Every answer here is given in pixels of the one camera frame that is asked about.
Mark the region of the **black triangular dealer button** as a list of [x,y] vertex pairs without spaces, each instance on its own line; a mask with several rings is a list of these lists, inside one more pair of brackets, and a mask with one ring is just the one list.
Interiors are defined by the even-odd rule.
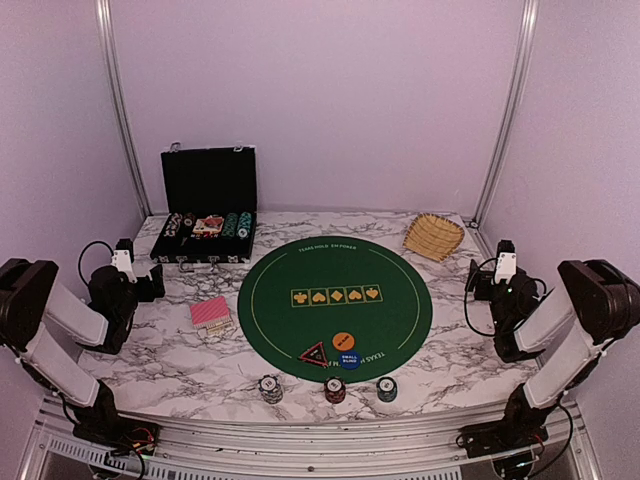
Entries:
[[322,368],[328,367],[328,359],[324,343],[322,341],[317,342],[315,345],[305,350],[298,359],[302,362],[320,366]]

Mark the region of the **orange big blind button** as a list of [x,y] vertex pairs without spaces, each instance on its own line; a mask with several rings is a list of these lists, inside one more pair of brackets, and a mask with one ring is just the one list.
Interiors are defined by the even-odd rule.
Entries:
[[338,352],[351,351],[355,344],[355,337],[349,332],[338,332],[332,338],[332,345]]

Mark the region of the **blue small blind button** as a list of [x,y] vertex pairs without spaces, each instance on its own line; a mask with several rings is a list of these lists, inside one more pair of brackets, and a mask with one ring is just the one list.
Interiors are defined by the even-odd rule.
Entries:
[[340,353],[338,362],[345,370],[355,370],[361,365],[362,357],[355,351],[345,351]]

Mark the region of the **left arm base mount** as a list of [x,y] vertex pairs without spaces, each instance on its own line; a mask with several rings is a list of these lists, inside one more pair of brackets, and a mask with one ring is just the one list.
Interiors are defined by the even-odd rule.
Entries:
[[125,452],[125,446],[132,447],[137,453],[152,455],[156,449],[160,426],[153,422],[124,419],[124,424],[107,431],[98,426],[79,424],[73,427],[77,438],[112,447]]

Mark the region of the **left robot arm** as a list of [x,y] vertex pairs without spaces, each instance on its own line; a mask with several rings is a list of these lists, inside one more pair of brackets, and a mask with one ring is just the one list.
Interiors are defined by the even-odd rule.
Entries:
[[132,331],[142,294],[114,266],[91,275],[84,302],[58,278],[53,261],[11,258],[1,267],[1,343],[26,372],[58,396],[76,437],[114,447],[149,447],[157,424],[122,415],[112,389],[81,367],[61,340],[107,355]]

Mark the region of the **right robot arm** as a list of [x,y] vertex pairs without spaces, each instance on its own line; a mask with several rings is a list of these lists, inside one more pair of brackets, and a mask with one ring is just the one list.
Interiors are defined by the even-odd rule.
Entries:
[[545,283],[508,257],[493,272],[472,263],[465,290],[489,304],[498,356],[506,363],[535,359],[554,349],[538,373],[510,394],[498,421],[462,428],[472,456],[527,446],[543,437],[548,415],[584,381],[606,350],[639,323],[639,286],[606,260],[565,260],[560,284]]

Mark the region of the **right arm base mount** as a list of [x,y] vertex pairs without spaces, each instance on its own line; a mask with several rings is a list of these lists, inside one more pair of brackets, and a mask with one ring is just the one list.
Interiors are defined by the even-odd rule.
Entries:
[[548,438],[544,426],[527,429],[493,421],[461,428],[456,444],[466,451],[469,458],[476,458],[528,447]]

